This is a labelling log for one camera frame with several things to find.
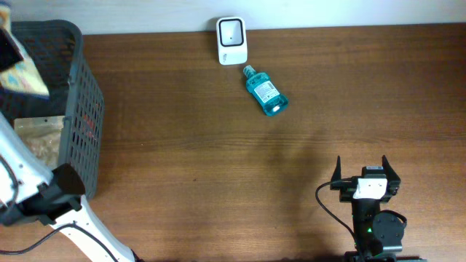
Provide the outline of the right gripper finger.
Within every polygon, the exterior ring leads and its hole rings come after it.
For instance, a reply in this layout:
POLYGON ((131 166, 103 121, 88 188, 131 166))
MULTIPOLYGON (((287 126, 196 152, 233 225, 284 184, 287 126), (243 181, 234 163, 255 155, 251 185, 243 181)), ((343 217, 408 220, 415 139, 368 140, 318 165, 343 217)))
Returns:
POLYGON ((387 184, 389 189, 399 189, 401 179, 398 174, 393 170, 385 155, 382 156, 382 167, 387 177, 387 184))
POLYGON ((331 177, 330 190, 339 190, 341 188, 341 158, 337 156, 336 167, 331 177))

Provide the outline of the yellow snack bag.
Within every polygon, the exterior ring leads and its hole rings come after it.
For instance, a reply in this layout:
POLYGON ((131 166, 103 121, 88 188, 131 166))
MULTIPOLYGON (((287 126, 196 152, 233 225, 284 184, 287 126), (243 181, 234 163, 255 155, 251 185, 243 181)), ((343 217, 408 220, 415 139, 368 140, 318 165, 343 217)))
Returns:
POLYGON ((12 32, 11 5, 7 1, 1 1, 2 28, 10 33, 24 60, 6 71, 1 71, 1 87, 9 92, 48 98, 50 96, 49 90, 42 80, 32 57, 12 32))

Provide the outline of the beige kraft pouch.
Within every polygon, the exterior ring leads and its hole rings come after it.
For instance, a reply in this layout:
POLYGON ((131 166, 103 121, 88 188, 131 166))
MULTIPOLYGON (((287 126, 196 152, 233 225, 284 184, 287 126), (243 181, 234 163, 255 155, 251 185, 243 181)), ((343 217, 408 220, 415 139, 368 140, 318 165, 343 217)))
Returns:
POLYGON ((64 116, 45 116, 14 120, 14 130, 22 142, 51 170, 58 166, 64 116))

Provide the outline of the teal mouthwash bottle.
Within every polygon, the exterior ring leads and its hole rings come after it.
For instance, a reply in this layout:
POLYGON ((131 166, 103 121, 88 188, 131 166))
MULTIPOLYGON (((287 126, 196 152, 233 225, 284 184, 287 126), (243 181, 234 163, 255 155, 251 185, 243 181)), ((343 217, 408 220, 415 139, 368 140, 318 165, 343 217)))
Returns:
POLYGON ((272 83, 265 72, 257 72, 251 65, 243 68, 246 89, 258 101, 267 116, 275 116, 288 107, 288 99, 272 83))

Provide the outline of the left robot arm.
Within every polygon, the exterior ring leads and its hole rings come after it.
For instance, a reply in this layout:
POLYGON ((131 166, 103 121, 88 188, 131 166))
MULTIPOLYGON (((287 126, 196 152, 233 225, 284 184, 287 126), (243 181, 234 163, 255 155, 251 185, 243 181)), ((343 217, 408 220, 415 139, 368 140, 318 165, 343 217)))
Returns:
POLYGON ((1 224, 40 222, 65 234, 92 261, 136 261, 89 206, 95 196, 105 103, 84 58, 81 31, 64 20, 16 22, 12 32, 32 57, 48 98, 1 91, 1 224), (60 125, 58 161, 48 167, 14 125, 60 125))

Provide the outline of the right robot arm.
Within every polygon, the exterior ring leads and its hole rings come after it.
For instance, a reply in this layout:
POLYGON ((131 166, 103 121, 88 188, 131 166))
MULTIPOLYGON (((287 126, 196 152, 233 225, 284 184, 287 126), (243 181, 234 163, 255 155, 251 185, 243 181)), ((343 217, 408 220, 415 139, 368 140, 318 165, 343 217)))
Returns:
POLYGON ((352 235, 355 240, 355 250, 346 252, 343 261, 426 261, 415 256, 398 256, 403 250, 407 219, 400 213, 381 208, 381 204, 389 202, 397 194, 400 184, 400 177, 385 156, 380 166, 365 166, 361 175, 351 178, 341 176, 341 160, 336 160, 330 189, 339 192, 340 202, 352 205, 352 235))

